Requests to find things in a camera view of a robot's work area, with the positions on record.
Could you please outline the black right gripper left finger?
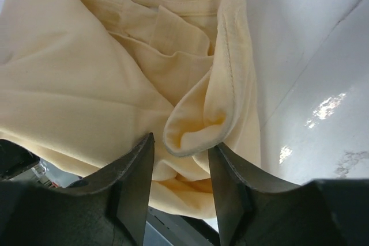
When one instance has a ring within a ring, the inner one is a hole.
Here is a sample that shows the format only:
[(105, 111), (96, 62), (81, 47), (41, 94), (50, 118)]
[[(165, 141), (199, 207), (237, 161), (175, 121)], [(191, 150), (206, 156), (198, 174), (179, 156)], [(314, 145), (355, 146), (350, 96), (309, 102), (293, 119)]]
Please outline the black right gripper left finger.
[(142, 245), (155, 139), (66, 188), (1, 182), (2, 245)]

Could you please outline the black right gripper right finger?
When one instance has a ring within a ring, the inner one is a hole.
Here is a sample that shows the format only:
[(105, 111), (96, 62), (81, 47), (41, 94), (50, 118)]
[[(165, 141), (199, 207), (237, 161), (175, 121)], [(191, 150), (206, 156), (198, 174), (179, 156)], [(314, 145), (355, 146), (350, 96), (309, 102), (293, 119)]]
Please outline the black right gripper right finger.
[(367, 245), (368, 180), (275, 177), (221, 143), (208, 151), (221, 245)]

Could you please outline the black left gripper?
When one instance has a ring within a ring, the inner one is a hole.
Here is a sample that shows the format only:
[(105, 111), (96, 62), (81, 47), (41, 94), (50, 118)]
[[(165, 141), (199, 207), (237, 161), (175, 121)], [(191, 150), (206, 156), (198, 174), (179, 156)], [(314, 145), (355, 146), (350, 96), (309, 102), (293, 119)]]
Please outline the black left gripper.
[(39, 162), (40, 158), (27, 149), (1, 139), (1, 181), (12, 179)]

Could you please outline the yellow t shirt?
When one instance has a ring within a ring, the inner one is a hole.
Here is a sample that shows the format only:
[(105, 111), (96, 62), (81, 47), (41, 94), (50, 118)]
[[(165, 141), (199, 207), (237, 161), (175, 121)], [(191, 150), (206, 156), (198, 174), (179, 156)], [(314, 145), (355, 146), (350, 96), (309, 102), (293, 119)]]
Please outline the yellow t shirt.
[(149, 205), (216, 215), (208, 149), (259, 165), (246, 0), (5, 0), (1, 138), (85, 177), (155, 136)]

